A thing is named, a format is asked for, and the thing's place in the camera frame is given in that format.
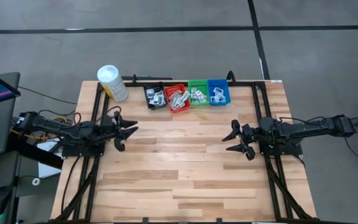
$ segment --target wooden table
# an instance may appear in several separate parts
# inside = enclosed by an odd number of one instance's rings
[[[83,82],[76,111],[83,121],[91,119],[97,82]],[[281,82],[266,81],[272,116],[291,116]],[[126,142],[126,151],[106,145],[101,158],[92,222],[214,222],[274,220],[265,163],[257,154],[253,161],[225,148],[239,140],[222,142],[231,132],[231,120],[257,126],[250,87],[230,87],[226,106],[192,107],[171,114],[168,108],[149,110],[142,87],[130,87],[119,105],[124,119],[139,121],[139,129]],[[259,93],[261,107],[263,101]],[[63,190],[75,158],[65,159],[51,218],[60,214]],[[293,156],[282,156],[289,191],[315,216],[305,168]],[[65,206],[77,191],[82,158],[71,177]],[[278,197],[285,217],[282,195]],[[85,216],[86,198],[80,218]]]

